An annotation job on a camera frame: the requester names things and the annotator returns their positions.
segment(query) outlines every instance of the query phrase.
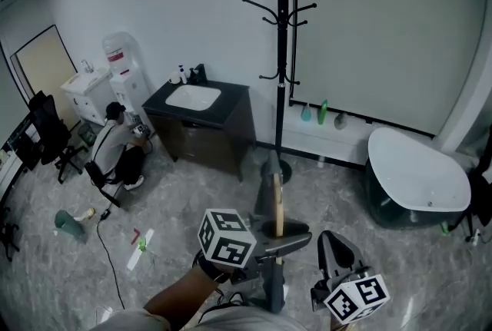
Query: black countertop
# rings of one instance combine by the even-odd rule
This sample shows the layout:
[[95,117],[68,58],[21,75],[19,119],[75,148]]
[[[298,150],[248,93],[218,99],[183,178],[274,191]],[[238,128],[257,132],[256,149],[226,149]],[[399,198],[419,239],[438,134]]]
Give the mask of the black countertop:
[[183,86],[182,83],[174,85],[167,82],[164,84],[143,104],[142,107],[145,112],[147,114],[161,115],[163,117],[177,118],[196,124],[222,128],[236,107],[236,104],[249,89],[247,85],[230,84],[220,81],[209,81],[207,84],[199,84],[197,85],[198,87],[220,89],[221,94],[212,106],[203,111],[196,111],[166,104],[166,99],[181,86]]

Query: sink vanity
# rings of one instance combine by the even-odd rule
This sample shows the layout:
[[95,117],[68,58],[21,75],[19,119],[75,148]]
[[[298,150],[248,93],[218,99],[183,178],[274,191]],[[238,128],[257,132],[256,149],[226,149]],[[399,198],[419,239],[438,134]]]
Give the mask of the sink vanity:
[[241,162],[256,141],[247,86],[168,82],[143,108],[173,161],[182,157],[242,180]]

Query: wooden stick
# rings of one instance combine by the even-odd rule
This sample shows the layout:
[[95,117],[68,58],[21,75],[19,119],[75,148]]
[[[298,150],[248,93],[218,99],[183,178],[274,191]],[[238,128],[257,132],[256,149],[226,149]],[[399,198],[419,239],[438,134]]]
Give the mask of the wooden stick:
[[[274,174],[274,192],[275,192],[275,205],[277,216],[277,231],[276,236],[282,237],[284,235],[284,200],[282,199],[282,186],[280,182],[280,176]],[[277,257],[275,260],[278,265],[282,265],[282,258]]]

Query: white sink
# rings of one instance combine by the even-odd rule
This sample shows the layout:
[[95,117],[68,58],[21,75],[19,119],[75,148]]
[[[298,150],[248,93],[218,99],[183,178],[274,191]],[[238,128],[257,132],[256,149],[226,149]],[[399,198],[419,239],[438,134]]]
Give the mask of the white sink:
[[220,89],[182,85],[166,99],[166,104],[203,111],[212,106],[220,94]]

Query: black cap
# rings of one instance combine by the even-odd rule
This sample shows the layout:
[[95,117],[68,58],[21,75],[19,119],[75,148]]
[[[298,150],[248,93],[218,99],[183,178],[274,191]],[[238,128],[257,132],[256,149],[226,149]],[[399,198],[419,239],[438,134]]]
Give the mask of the black cap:
[[113,101],[106,107],[106,118],[117,120],[120,116],[120,113],[125,111],[125,106],[122,106],[117,101]]

